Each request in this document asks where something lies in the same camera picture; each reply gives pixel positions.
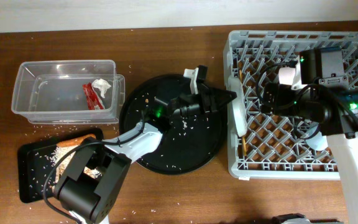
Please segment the grey bowl with food scraps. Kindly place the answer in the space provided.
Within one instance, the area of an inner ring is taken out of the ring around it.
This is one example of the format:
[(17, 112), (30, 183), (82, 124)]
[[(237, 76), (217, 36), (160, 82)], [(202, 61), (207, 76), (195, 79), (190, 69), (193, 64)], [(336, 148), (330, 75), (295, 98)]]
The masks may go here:
[(229, 91), (236, 94), (236, 98), (231, 101), (232, 117), (236, 133), (239, 137), (243, 137), (247, 132), (246, 106), (242, 83), (236, 77), (229, 77), (227, 81)]

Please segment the blue cup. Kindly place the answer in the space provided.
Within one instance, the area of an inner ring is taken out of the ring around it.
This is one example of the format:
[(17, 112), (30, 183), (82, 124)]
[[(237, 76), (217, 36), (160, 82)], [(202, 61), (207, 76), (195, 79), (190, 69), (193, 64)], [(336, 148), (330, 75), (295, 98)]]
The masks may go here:
[[(310, 137), (317, 129), (318, 125), (307, 130), (307, 137)], [(323, 136), (320, 131), (318, 131), (313, 138), (305, 140), (305, 142), (310, 148), (314, 149), (315, 151), (323, 151), (328, 148), (326, 136)]]

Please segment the white tissue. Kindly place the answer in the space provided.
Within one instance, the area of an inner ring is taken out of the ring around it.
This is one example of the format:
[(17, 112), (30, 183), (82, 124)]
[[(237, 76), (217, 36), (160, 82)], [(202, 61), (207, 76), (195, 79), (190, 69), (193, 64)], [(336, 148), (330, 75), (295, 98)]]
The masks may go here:
[(96, 79), (92, 82), (92, 87), (97, 88), (100, 91), (100, 96), (102, 98), (106, 97), (107, 91), (111, 88), (109, 82), (104, 79)]

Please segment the red snack wrapper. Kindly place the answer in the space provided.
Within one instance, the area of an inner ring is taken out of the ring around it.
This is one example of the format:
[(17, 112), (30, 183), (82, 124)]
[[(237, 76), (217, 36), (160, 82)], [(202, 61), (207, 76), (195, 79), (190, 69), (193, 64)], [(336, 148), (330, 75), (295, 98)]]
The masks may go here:
[(91, 83), (82, 85), (85, 93), (86, 102), (89, 110), (104, 110), (103, 102), (99, 99), (98, 94), (94, 91)]

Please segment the orange carrot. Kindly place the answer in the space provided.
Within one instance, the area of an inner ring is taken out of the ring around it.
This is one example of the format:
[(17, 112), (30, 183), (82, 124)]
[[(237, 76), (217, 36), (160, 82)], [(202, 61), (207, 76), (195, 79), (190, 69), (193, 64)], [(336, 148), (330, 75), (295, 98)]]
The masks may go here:
[(58, 147), (71, 147), (80, 145), (86, 138), (96, 138), (94, 134), (87, 134), (78, 138), (69, 139), (66, 141), (59, 142)]

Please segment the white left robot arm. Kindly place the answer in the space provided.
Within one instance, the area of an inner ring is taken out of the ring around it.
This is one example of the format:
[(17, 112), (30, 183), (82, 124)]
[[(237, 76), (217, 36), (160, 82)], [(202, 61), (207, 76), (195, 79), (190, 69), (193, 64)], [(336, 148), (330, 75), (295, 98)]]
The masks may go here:
[(44, 202), (75, 223), (107, 223), (131, 164), (157, 150), (174, 119), (218, 112), (236, 97), (233, 91), (213, 87), (189, 94), (159, 90), (131, 130), (103, 141), (87, 137), (60, 156), (50, 174), (56, 174), (62, 162), (67, 163), (52, 187), (53, 197), (63, 208), (52, 205), (46, 195), (42, 196)]

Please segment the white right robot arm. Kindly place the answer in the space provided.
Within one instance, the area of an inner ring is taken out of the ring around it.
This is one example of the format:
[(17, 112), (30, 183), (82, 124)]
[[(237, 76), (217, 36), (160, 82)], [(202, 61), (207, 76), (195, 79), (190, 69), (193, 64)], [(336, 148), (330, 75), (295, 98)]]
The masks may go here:
[(258, 94), (263, 111), (317, 122), (337, 164), (349, 223), (358, 223), (358, 89), (309, 84), (301, 90), (268, 83)]

